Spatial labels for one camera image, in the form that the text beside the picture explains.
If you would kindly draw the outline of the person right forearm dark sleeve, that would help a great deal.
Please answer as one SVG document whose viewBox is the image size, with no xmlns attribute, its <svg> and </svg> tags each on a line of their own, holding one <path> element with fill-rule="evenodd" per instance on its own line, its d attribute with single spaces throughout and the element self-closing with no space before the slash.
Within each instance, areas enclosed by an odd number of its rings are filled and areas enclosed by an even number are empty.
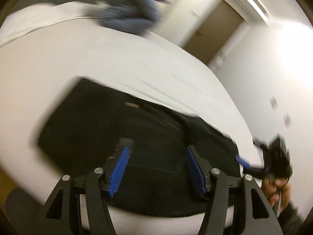
<svg viewBox="0 0 313 235">
<path fill-rule="evenodd" d="M 298 209 L 289 202 L 287 207 L 280 213 L 278 222 L 284 235 L 295 235 L 300 230 L 304 220 L 298 213 Z"/>
</svg>

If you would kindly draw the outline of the person right hand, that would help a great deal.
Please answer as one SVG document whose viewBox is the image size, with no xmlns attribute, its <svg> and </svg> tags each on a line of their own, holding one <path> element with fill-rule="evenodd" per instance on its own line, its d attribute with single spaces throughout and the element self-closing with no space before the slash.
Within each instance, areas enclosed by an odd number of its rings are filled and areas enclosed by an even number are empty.
<svg viewBox="0 0 313 235">
<path fill-rule="evenodd" d="M 284 178 L 276 179 L 272 183 L 268 178 L 263 179 L 261 190 L 271 206 L 281 201 L 280 213 L 283 212 L 290 203 L 291 184 Z"/>
</svg>

